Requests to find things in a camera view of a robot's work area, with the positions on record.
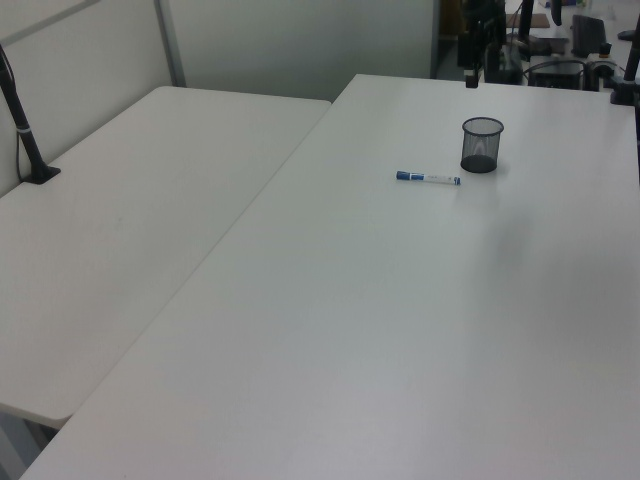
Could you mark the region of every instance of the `black mesh pen holder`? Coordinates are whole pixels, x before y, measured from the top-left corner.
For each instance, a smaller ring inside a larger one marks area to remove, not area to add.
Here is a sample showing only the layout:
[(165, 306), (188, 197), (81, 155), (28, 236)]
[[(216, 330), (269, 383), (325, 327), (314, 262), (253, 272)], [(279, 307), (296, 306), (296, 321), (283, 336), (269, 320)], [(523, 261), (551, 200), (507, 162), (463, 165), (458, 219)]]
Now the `black mesh pen holder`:
[(460, 166), (467, 172), (487, 173), (498, 166), (502, 122), (495, 118), (474, 117), (462, 124), (464, 143)]

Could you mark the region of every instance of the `lamp base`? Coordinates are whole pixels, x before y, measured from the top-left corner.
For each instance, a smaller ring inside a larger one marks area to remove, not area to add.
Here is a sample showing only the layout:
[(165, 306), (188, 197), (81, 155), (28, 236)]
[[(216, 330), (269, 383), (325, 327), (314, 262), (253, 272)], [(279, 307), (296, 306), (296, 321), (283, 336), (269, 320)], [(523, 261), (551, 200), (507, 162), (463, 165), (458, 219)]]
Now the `lamp base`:
[(42, 185), (43, 183), (47, 183), (53, 177), (60, 173), (60, 169), (56, 167), (47, 167), (48, 173), (44, 176), (37, 176), (33, 178), (32, 175), (27, 175), (22, 179), (24, 183), (33, 183), (34, 185)]

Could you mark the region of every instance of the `black pole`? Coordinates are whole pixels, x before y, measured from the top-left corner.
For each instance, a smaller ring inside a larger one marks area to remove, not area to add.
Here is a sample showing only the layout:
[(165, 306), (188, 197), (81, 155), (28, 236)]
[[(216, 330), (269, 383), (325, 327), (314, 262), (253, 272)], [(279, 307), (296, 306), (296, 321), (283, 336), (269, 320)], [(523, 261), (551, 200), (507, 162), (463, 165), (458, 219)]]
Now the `black pole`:
[(638, 23), (633, 34), (624, 77), (614, 76), (611, 79), (613, 83), (611, 103), (615, 105), (635, 105), (637, 103), (637, 95), (640, 91), (640, 85), (635, 83), (638, 63), (640, 63), (640, 15), (638, 15)]
[(520, 11), (520, 25), (518, 26), (518, 40), (529, 43), (529, 32), (531, 31), (531, 20), (533, 19), (534, 0), (522, 0), (522, 10)]
[(18, 98), (18, 92), (16, 90), (15, 79), (13, 78), (11, 69), (9, 68), (8, 61), (2, 46), (0, 46), (0, 87), (2, 93), (13, 117), (13, 121), (16, 124), (16, 130), (22, 139), (22, 144), (27, 152), (29, 161), (31, 162), (31, 175), (24, 179), (25, 182), (35, 183), (42, 185), (50, 178), (60, 173), (59, 168), (49, 167), (42, 160), (40, 150), (36, 143), (36, 139), (33, 136), (27, 116), (24, 113), (20, 98)]

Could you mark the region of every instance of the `table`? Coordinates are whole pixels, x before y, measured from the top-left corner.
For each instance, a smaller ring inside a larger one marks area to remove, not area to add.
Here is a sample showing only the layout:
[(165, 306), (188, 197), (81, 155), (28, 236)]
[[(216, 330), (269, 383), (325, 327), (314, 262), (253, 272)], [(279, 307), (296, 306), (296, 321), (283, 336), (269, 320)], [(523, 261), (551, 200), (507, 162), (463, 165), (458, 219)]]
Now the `table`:
[[(507, 0), (505, 11), (514, 13), (520, 5), (519, 0)], [(544, 8), (537, 0), (533, 7), (534, 13), (544, 13), (549, 20), (549, 28), (532, 28), (531, 35), (538, 38), (567, 38), (569, 43), (565, 47), (565, 55), (562, 58), (575, 59), (571, 53), (573, 46), (573, 37), (571, 34), (571, 25), (574, 15), (586, 15), (594, 18), (600, 18), (604, 21), (605, 33), (607, 41), (611, 43), (611, 55), (608, 59), (617, 63), (622, 68), (627, 65), (631, 42), (623, 42), (618, 40), (618, 33), (623, 30), (634, 30), (640, 14), (640, 6), (635, 0), (612, 0), (606, 2), (598, 2), (593, 8), (583, 8), (577, 6), (562, 7), (562, 25), (557, 26), (551, 18), (551, 10)], [(578, 58), (578, 60), (586, 62), (587, 59)], [(615, 69), (616, 75), (624, 75), (620, 69)], [(640, 82), (640, 69), (636, 74), (636, 81)]]
[(604, 93), (357, 76), (24, 480), (636, 478), (634, 129)]
[(59, 428), (328, 102), (160, 88), (0, 200), (0, 410)]

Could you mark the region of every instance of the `black lamp arm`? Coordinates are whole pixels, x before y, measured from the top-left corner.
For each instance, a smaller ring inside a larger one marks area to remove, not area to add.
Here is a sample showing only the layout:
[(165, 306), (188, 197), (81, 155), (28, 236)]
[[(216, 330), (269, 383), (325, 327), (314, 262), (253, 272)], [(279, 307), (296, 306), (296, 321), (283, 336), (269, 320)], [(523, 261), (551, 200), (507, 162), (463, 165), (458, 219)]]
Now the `black lamp arm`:
[(26, 177), (24, 181), (42, 185), (47, 180), (60, 173), (60, 169), (49, 167), (44, 163), (44, 160), (42, 160), (38, 144), (36, 143), (36, 139), (31, 131), (31, 126), (29, 125), (27, 116), (25, 115), (22, 104), (20, 103), (20, 98), (18, 97), (18, 92), (16, 90), (15, 79), (13, 78), (13, 73), (11, 72), (9, 62), (2, 46), (0, 46), (0, 88), (2, 88), (2, 93), (4, 94), (7, 106), (9, 107), (13, 121), (16, 124), (16, 130), (22, 139), (22, 144), (24, 145), (24, 149), (27, 152), (29, 161), (31, 162), (31, 175)]
[(640, 63), (640, 15), (638, 15), (638, 23), (633, 35), (624, 77), (614, 76), (611, 79), (613, 83), (611, 103), (615, 105), (634, 105), (637, 103), (637, 96), (640, 92), (640, 85), (635, 82), (638, 63)]

